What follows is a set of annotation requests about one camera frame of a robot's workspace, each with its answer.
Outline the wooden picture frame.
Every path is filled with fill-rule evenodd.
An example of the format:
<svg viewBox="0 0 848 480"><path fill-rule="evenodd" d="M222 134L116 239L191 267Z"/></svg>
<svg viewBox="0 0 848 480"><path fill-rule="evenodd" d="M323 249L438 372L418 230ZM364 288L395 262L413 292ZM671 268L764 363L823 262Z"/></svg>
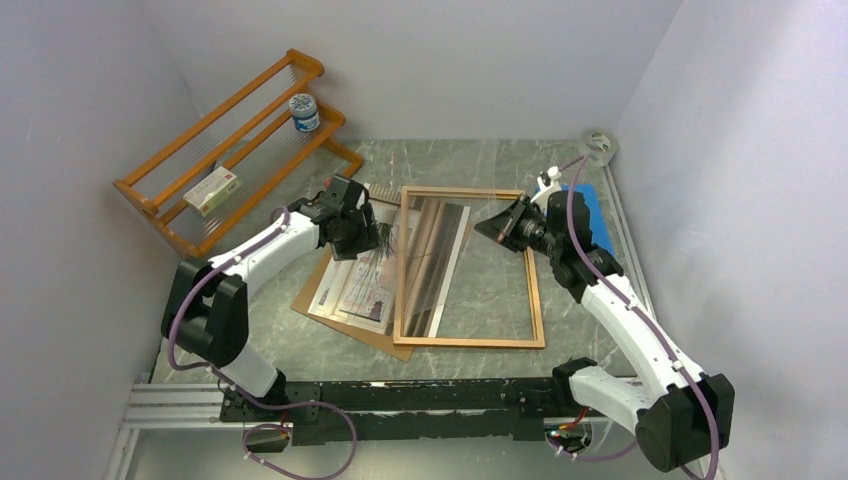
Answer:
<svg viewBox="0 0 848 480"><path fill-rule="evenodd" d="M538 275L534 253L526 249L523 252L528 302L531 316L531 340L492 339L492 338L441 338L410 337L404 335L406 255L408 251L407 227L410 209L410 197L444 197L458 199L496 199L517 200L524 196L516 189L476 189L457 187L403 186L400 191L399 215L400 232L398 235L397 296L394 306L392 340L395 346L402 347L447 347L447 348L484 348L484 349L543 349L546 346L542 307L538 286Z"/></svg>

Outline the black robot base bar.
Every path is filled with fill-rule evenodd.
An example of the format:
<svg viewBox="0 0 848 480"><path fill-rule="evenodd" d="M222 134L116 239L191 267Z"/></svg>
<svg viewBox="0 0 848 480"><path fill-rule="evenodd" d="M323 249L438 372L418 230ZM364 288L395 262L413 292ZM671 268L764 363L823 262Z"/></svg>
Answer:
<svg viewBox="0 0 848 480"><path fill-rule="evenodd" d="M225 393L225 424L287 423L296 446L328 442L509 437L545 433L596 414L565 400L551 377L295 382L286 410L261 410Z"/></svg>

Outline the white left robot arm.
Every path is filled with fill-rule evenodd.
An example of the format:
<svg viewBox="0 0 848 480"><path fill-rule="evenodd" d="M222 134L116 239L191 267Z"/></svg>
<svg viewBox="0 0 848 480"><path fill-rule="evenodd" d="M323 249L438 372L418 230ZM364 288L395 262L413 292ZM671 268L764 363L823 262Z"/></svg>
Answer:
<svg viewBox="0 0 848 480"><path fill-rule="evenodd" d="M341 175L312 198L280 205L269 225L233 250L177 267L161 333L177 371L208 368L246 397L262 420L288 404L285 374L250 346L249 301L298 258L327 247L337 261L354 260L380 244L368 188Z"/></svg>

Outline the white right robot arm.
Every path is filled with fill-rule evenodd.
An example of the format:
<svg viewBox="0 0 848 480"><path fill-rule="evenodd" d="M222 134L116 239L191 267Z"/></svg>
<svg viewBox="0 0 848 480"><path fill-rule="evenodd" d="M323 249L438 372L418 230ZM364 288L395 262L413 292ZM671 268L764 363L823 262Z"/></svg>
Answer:
<svg viewBox="0 0 848 480"><path fill-rule="evenodd" d="M689 473L689 463L708 458L704 476L714 478L730 440L731 382L706 373L648 314L614 255L595 242L581 193L558 190L546 202L522 195L475 230L512 252L546 256L557 284L600 322L640 381L619 379L586 357L570 359L552 371L551 405L564 415L603 414L634 436L659 471Z"/></svg>

